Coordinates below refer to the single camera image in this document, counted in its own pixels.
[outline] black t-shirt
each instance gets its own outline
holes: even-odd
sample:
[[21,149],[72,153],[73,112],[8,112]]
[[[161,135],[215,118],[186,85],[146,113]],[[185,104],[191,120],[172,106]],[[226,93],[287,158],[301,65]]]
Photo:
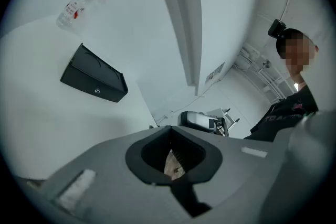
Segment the black t-shirt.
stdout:
[[294,127],[304,116],[318,110],[308,86],[270,107],[245,139],[273,142],[281,129]]

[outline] plastic water bottle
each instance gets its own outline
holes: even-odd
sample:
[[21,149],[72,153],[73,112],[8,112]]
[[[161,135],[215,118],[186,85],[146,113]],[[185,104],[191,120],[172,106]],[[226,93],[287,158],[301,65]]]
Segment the plastic water bottle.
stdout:
[[83,12],[96,0],[71,0],[56,20],[56,24],[64,30],[77,32],[74,24],[83,16]]

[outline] person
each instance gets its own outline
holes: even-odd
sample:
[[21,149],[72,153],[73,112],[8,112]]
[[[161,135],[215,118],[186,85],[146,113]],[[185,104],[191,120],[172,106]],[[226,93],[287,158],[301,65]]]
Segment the person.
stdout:
[[294,127],[303,117],[315,113],[318,108],[300,72],[314,58],[318,47],[302,32],[287,28],[277,39],[279,56],[285,60],[292,80],[298,84],[298,92],[271,105],[264,117],[251,129],[245,139],[273,142],[278,131]]

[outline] white floor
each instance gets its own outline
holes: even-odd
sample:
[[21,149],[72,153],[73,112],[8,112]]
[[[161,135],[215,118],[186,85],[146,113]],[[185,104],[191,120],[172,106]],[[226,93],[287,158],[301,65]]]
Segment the white floor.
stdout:
[[[181,96],[181,107],[185,98]],[[218,108],[229,109],[229,115],[239,122],[231,129],[229,136],[244,138],[250,129],[264,116],[270,103],[268,100],[235,69],[230,69],[223,80],[213,84],[202,97],[187,107],[176,111],[159,125],[177,125],[178,115],[183,111],[207,112]]]

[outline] white label sticker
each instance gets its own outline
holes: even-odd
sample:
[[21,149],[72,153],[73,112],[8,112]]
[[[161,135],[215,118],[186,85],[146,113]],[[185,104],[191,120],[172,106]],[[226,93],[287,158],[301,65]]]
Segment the white label sticker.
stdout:
[[261,157],[261,158],[265,158],[267,156],[266,151],[255,150],[254,148],[249,148],[245,146],[242,147],[241,151],[244,153],[250,154],[250,155]]
[[66,7],[65,7],[65,14],[69,17],[73,17],[74,13],[77,11],[77,2],[71,1]]
[[74,211],[84,193],[92,185],[96,175],[95,171],[89,169],[82,171],[75,181],[60,194],[56,203],[68,211]]

